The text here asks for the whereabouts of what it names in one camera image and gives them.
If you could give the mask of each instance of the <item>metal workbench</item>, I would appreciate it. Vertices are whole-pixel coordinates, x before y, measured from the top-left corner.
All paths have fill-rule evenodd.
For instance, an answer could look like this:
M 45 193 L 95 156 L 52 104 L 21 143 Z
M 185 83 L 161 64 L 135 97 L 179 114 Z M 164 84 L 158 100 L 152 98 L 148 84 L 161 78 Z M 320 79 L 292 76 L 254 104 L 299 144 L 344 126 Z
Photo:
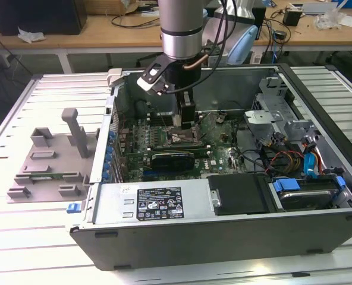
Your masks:
M 324 67 L 294 71 L 352 142 L 352 85 Z M 33 128 L 48 126 L 53 134 L 67 134 L 61 112 L 76 107 L 79 123 L 94 132 L 109 94 L 105 73 L 44 75 L 31 80 L 1 125 L 0 284 L 352 283 L 352 238 L 331 254 L 99 271 L 69 236 L 66 226 L 81 218 L 66 213 L 68 202 L 7 204 L 5 193 L 32 146 Z

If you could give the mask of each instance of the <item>power supply label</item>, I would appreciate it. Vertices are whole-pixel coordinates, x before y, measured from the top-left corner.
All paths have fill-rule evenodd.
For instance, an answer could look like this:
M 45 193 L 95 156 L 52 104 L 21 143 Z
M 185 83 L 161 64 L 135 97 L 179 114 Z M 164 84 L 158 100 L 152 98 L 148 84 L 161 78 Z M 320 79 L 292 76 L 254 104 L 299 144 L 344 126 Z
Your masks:
M 184 218 L 180 187 L 139 189 L 137 196 L 139 221 Z

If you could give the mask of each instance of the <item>copper pipe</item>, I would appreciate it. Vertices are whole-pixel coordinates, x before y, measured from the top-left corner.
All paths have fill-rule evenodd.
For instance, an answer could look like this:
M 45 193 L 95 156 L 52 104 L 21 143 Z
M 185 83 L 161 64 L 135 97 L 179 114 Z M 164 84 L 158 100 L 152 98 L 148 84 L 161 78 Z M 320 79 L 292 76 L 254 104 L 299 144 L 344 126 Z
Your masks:
M 209 57 L 208 54 L 203 55 L 198 61 L 192 63 L 191 65 L 183 65 L 184 70 L 192 70 L 197 68 L 199 65 L 201 65 L 205 60 L 207 60 Z

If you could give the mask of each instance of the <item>floor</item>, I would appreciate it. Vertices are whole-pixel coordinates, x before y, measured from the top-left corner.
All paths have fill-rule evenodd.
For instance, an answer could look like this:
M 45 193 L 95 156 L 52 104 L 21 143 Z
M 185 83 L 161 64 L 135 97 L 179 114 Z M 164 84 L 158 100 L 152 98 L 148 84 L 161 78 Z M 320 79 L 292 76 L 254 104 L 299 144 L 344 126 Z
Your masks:
M 135 67 L 136 59 L 147 54 L 126 54 L 111 55 L 114 67 Z M 282 56 L 279 60 L 292 67 L 302 67 L 314 65 L 318 53 L 316 52 L 290 52 L 289 55 Z M 319 62 L 315 64 L 326 65 L 325 59 L 330 53 L 325 53 Z M 20 61 L 33 74 L 57 74 L 62 73 L 62 68 L 58 58 L 54 55 L 26 55 Z M 271 55 L 266 56 L 263 63 L 271 62 Z M 10 57 L 11 67 L 0 68 L 0 124 L 10 111 L 10 108 L 24 89 L 24 85 L 29 82 L 30 74 L 20 66 L 15 58 Z M 75 72 L 106 72 L 109 67 L 106 55 L 71 55 L 71 62 Z M 150 60 L 144 61 L 142 66 L 146 66 Z M 352 53 L 339 52 L 332 57 L 332 64 L 335 65 L 352 82 Z

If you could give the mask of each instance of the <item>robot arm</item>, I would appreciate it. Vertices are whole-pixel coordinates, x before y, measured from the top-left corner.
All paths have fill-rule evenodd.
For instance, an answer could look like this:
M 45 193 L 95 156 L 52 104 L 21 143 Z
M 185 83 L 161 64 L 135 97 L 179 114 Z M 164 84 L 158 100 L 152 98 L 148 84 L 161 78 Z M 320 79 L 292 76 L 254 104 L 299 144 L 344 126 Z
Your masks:
M 234 53 L 236 58 L 246 58 L 256 36 L 254 26 L 246 37 L 247 44 L 238 45 L 238 39 L 249 34 L 252 27 L 254 0 L 220 1 L 222 7 L 203 31 L 205 0 L 159 0 L 164 53 L 147 67 L 137 83 L 148 93 L 175 94 L 183 128 L 190 128 L 194 120 L 193 87 L 213 74 L 224 53 L 230 59 L 233 48 L 240 51 L 239 55 Z M 215 56 L 214 67 L 201 78 L 201 64 L 210 56 Z

